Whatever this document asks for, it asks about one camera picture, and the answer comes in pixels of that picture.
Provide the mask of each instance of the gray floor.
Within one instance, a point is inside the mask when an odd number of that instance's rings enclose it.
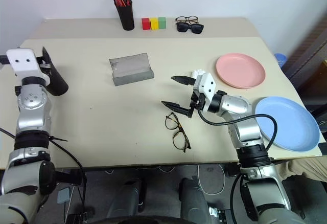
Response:
[[[95,216],[91,221],[106,217],[110,202],[116,191],[127,180],[133,177],[144,177],[147,182],[146,207],[142,215],[163,215],[179,217],[180,201],[178,200],[178,185],[184,177],[196,177],[197,166],[177,166],[171,173],[161,172],[159,169],[117,169],[112,174],[104,171],[87,172],[86,206],[95,209]],[[200,166],[200,179],[206,192],[220,191],[223,186],[223,174],[217,164]],[[229,193],[234,177],[226,177],[224,191],[216,196],[205,195],[210,206],[218,209],[229,209]],[[57,204],[57,191],[67,184],[57,186],[48,202],[38,213],[35,223],[63,223],[63,205]],[[286,189],[295,206],[295,211],[304,212],[307,223],[325,223],[327,209],[327,194],[320,182],[293,177],[285,182]],[[235,214],[238,223],[254,223],[246,216],[239,188],[235,191]],[[75,191],[69,213],[80,204],[78,192]]]

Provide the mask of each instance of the table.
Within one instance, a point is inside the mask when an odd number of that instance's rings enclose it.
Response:
[[[54,19],[43,22],[21,47],[36,56],[45,46],[53,63],[69,84],[60,97],[50,96],[52,135],[85,167],[164,165],[235,162],[238,160],[227,126],[205,124],[194,113],[191,119],[178,115],[190,139],[186,153],[172,144],[173,131],[165,127],[170,110],[161,100],[188,107],[192,88],[173,81],[174,75],[190,75],[204,69],[211,72],[217,89],[248,98],[254,107],[267,96],[283,96],[303,105],[296,90],[280,70],[273,55],[254,26],[244,18],[204,18],[203,33],[177,32],[173,19],[167,29],[143,31],[141,20],[135,29],[124,31],[118,19]],[[154,79],[114,86],[109,58],[148,53]],[[236,89],[222,82],[215,71],[219,56],[244,53],[257,59],[266,70],[258,87]],[[18,109],[10,66],[0,71],[0,126],[15,131]],[[223,121],[213,114],[212,121]],[[7,164],[13,141],[0,135],[0,167]],[[62,151],[50,145],[56,167],[76,167]],[[319,156],[318,147],[298,153],[272,146],[269,156],[291,159]]]

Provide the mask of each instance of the green block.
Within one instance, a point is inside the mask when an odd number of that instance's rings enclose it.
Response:
[[[159,29],[165,29],[166,28],[166,18],[165,17],[159,17]]]

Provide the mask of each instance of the pen holder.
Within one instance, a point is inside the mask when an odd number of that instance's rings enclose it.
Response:
[[[122,27],[126,31],[131,31],[134,29],[134,17],[133,17],[133,2],[128,0],[129,5],[125,7],[117,7],[119,18],[121,19]]]

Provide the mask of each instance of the yellow block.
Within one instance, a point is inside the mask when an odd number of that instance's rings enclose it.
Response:
[[[151,29],[158,30],[159,29],[159,19],[158,18],[150,18]]]

